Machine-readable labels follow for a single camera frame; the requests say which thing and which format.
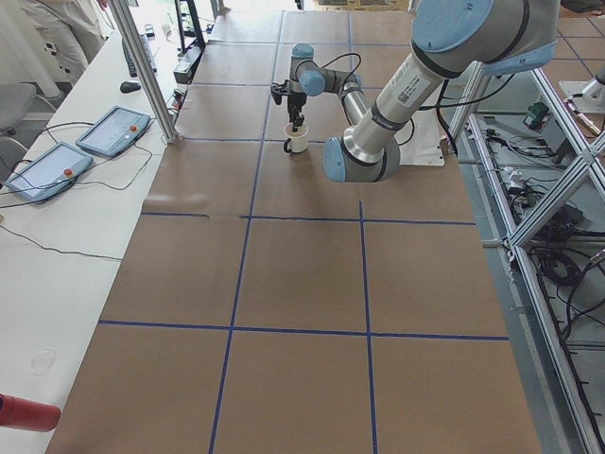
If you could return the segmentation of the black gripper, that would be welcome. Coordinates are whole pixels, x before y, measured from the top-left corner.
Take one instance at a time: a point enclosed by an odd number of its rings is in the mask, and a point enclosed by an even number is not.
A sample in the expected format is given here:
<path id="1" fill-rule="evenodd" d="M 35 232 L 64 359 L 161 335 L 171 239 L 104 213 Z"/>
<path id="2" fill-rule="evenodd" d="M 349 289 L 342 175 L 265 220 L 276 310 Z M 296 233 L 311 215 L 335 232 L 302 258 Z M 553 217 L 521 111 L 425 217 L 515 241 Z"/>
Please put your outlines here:
<path id="1" fill-rule="evenodd" d="M 304 115 L 302 114 L 303 106 L 305 105 L 305 93 L 290 92 L 287 97 L 287 112 L 292 119 L 291 131 L 298 132 L 298 128 L 302 126 Z"/>

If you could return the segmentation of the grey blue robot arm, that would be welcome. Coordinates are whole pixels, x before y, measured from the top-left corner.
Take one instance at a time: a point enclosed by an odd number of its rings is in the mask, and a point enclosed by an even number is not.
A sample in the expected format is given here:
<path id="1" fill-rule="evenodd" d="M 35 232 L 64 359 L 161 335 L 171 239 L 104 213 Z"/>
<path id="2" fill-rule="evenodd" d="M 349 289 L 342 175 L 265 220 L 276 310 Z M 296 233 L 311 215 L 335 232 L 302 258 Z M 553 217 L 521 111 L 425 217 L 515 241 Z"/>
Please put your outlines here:
<path id="1" fill-rule="evenodd" d="M 376 183 L 400 165 L 395 135 L 447 79 L 472 62 L 489 76 L 541 67 L 555 54 L 557 1 L 423 1 L 412 24 L 411 51 L 373 104 L 353 73 L 318 66 L 309 44 L 291 52 L 288 78 L 273 84 L 276 103 L 287 99 L 289 120 L 303 124 L 310 96 L 340 98 L 351 125 L 326 141 L 323 168 L 338 183 Z"/>

